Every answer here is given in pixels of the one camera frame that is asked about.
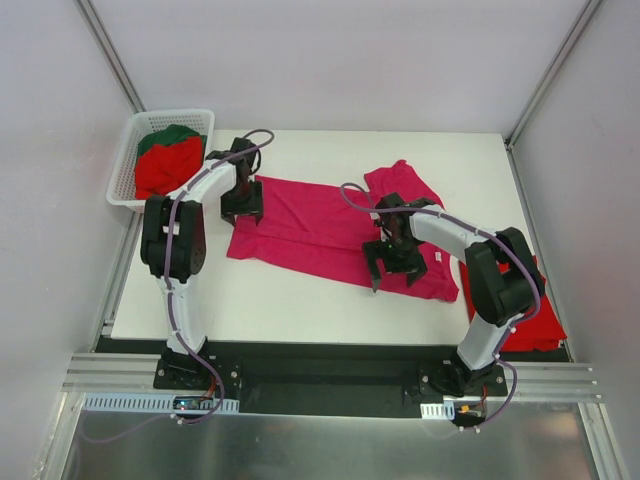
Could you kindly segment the pink t shirt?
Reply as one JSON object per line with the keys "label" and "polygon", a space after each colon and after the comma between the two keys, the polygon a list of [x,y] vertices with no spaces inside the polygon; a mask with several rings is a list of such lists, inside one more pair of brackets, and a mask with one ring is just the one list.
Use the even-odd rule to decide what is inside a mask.
{"label": "pink t shirt", "polygon": [[[380,240],[369,213],[350,207],[337,186],[258,176],[263,184],[264,216],[258,225],[240,217],[227,250],[236,260],[268,264],[348,284],[371,287],[362,244]],[[364,174],[377,203],[398,193],[405,201],[427,198],[444,203],[406,160]],[[422,299],[455,302],[459,289],[452,277],[450,255],[430,244],[419,247],[428,271],[412,286],[403,275],[388,274],[381,290]]]}

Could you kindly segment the white perforated plastic basket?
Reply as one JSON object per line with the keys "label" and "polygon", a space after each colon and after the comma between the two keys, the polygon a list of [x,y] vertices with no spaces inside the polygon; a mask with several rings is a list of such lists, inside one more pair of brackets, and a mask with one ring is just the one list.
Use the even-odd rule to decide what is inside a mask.
{"label": "white perforated plastic basket", "polygon": [[126,207],[136,213],[144,212],[144,202],[135,197],[135,167],[138,144],[147,135],[164,130],[170,125],[188,127],[207,137],[204,151],[211,151],[215,114],[208,109],[174,109],[140,112],[125,124],[115,157],[111,178],[106,191],[107,201],[114,206]]}

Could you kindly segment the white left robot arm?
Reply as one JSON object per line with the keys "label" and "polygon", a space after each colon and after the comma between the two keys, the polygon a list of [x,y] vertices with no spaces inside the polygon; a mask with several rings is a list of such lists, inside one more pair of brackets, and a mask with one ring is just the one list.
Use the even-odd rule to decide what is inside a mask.
{"label": "white left robot arm", "polygon": [[212,374],[209,361],[195,355],[207,341],[196,300],[197,275],[207,253],[205,205],[217,203],[221,219],[231,225],[241,217],[260,223],[263,184],[253,176],[261,166],[262,149],[273,139],[268,129],[236,137],[229,149],[210,152],[184,185],[145,202],[141,260],[163,294],[169,325],[167,348],[187,355],[177,366],[177,377],[192,389],[205,386]]}

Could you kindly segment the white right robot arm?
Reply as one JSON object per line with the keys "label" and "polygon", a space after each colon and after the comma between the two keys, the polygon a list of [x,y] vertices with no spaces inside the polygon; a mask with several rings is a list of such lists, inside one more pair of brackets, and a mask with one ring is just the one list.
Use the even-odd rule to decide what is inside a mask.
{"label": "white right robot arm", "polygon": [[515,322],[539,310],[544,282],[523,233],[513,227],[489,231],[464,221],[439,205],[420,198],[406,203],[397,193],[383,197],[371,210],[379,240],[365,242],[372,289],[382,276],[404,274],[411,287],[428,272],[419,251],[423,244],[439,248],[466,266],[475,309],[469,329],[457,346],[449,373],[452,388],[470,395],[485,383]]}

